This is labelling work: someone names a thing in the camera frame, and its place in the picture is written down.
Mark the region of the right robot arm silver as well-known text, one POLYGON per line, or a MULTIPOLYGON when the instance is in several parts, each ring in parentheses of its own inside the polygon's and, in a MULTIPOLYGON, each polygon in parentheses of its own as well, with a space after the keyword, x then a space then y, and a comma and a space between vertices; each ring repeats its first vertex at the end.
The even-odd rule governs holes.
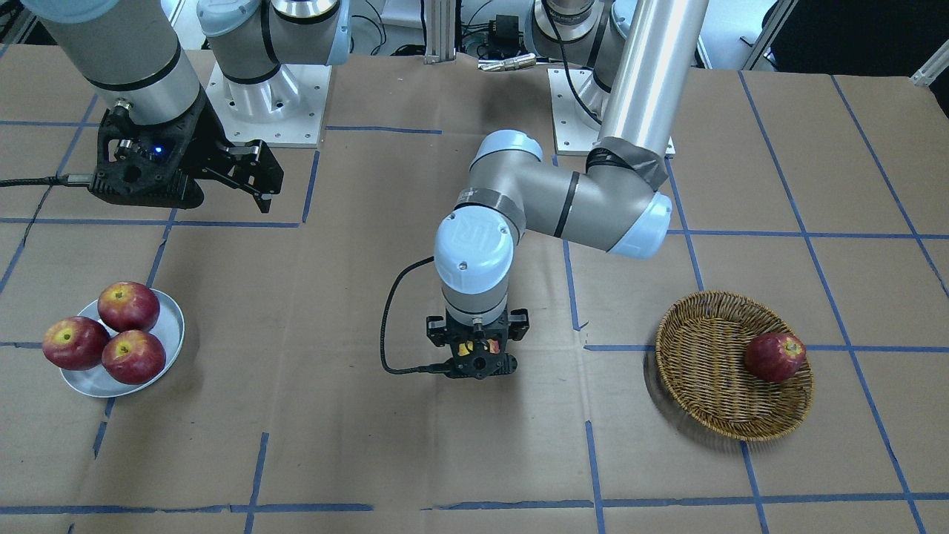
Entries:
MULTIPOLYGON (((345 1, 199 1, 196 17, 223 75, 225 105, 247 122, 287 119, 304 105, 292 65, 338 65, 348 54, 345 1)), ((226 133, 180 48, 136 87, 105 93, 86 185, 93 196, 189 209, 203 203, 199 181, 212 179, 270 211, 282 167, 263 139, 226 133)))

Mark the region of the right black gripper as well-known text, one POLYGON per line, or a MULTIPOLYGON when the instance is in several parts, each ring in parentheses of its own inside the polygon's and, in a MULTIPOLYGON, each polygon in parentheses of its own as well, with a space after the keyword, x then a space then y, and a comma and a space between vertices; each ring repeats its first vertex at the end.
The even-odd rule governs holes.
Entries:
POLYGON ((198 179, 212 179, 252 196, 262 214, 282 191, 284 171, 267 142, 227 141, 203 88, 183 115, 158 125, 131 118, 119 98, 105 112, 97 136, 97 165, 89 191, 105 202, 159 208, 196 208, 198 179))

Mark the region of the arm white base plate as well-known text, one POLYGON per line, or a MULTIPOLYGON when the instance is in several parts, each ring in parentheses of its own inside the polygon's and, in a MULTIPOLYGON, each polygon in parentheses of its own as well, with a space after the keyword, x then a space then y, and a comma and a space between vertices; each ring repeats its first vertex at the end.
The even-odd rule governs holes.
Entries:
POLYGON ((687 72, 618 70, 606 85, 603 70, 549 70, 555 148, 586 156, 604 141, 666 156, 687 72))
POLYGON ((244 85, 228 80, 217 65, 205 91, 228 141, 315 149, 331 75, 328 65, 282 65, 270 80, 244 85))

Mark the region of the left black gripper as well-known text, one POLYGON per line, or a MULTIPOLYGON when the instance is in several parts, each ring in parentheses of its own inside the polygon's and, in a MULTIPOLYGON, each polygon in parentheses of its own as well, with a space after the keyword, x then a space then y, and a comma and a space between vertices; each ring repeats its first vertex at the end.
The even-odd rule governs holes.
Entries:
POLYGON ((436 347, 451 349, 451 357, 443 363, 425 366, 427 373, 441 373, 448 378, 475 378, 482 380, 495 375, 509 375, 518 368, 515 356, 507 352, 509 341, 523 339, 529 330, 529 312, 526 309, 504 309, 495 320, 482 317, 458 321, 453 317, 427 317, 426 335, 436 347), (497 339, 500 355, 474 354, 457 356, 457 346, 470 339, 497 339))

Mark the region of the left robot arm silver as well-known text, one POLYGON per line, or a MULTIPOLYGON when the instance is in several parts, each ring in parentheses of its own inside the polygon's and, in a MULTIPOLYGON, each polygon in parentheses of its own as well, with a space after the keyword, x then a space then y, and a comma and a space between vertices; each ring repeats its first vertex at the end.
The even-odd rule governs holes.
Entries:
POLYGON ((486 136, 429 258, 446 315, 428 317, 426 335, 451 354, 415 372, 481 380, 516 370, 506 347, 524 337, 529 315, 509 310, 509 272, 526 231, 654 256, 671 220, 665 154, 706 10, 705 1, 637 3, 583 172, 548 165, 521 131, 486 136))

